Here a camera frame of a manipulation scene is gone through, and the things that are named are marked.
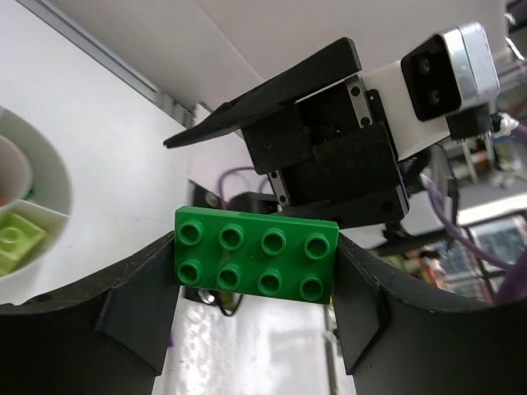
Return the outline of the green 2x4 lego brick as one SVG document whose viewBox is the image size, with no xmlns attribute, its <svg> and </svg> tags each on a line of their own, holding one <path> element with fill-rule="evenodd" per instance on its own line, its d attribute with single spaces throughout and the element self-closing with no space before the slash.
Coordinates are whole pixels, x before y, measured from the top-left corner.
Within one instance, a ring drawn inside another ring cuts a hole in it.
<svg viewBox="0 0 527 395">
<path fill-rule="evenodd" d="M 184 206 L 175 211 L 183 286 L 327 304 L 339 228 L 332 221 Z"/>
</svg>

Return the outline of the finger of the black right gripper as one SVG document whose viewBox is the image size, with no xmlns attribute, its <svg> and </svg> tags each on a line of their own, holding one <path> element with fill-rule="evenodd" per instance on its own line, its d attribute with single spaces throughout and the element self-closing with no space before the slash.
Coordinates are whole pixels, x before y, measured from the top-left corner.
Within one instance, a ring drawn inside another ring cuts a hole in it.
<svg viewBox="0 0 527 395">
<path fill-rule="evenodd" d="M 265 83 L 228 101 L 201 123 L 163 141 L 189 146 L 230 134 L 361 71 L 352 39 L 342 37 Z"/>
</svg>

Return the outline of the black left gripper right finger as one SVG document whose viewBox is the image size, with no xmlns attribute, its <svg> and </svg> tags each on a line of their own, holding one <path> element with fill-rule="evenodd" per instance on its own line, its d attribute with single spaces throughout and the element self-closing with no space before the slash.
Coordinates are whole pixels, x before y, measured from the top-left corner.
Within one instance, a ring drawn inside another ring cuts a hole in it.
<svg viewBox="0 0 527 395">
<path fill-rule="evenodd" d="M 333 306 L 360 394 L 523 394 L 526 302 L 438 289 L 340 236 Z"/>
</svg>

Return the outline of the white round divided container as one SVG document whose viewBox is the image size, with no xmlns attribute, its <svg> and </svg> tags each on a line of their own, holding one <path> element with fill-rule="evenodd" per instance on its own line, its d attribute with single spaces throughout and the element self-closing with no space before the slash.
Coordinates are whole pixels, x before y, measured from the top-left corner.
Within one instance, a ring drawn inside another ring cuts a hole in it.
<svg viewBox="0 0 527 395">
<path fill-rule="evenodd" d="M 40 130 L 11 110 L 1 108 L 1 215 L 13 211 L 46 231 L 20 266 L 33 265 L 58 242 L 72 210 L 67 166 Z"/>
</svg>

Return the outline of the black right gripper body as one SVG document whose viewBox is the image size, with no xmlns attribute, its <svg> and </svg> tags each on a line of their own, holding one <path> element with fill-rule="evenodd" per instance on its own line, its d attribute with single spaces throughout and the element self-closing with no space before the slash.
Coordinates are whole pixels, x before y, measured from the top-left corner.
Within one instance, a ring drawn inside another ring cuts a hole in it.
<svg viewBox="0 0 527 395">
<path fill-rule="evenodd" d="M 367 226 L 409 211 L 378 93 L 353 76 L 243 128 L 281 215 Z"/>
</svg>

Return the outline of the lime green lego brick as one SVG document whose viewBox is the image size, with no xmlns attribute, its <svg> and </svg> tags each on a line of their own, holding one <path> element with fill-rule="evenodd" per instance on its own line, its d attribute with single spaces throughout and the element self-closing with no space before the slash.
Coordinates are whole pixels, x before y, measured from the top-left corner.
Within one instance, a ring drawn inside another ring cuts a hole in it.
<svg viewBox="0 0 527 395">
<path fill-rule="evenodd" d="M 13 211 L 1 215 L 1 276 L 15 271 L 46 231 Z"/>
</svg>

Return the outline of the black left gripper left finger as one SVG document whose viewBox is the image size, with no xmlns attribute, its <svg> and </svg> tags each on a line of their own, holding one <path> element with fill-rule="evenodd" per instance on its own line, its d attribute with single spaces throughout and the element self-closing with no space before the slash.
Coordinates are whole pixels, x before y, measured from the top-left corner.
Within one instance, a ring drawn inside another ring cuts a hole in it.
<svg viewBox="0 0 527 395">
<path fill-rule="evenodd" d="M 168 233 L 23 304 L 1 306 L 3 394 L 150 394 L 180 288 Z"/>
</svg>

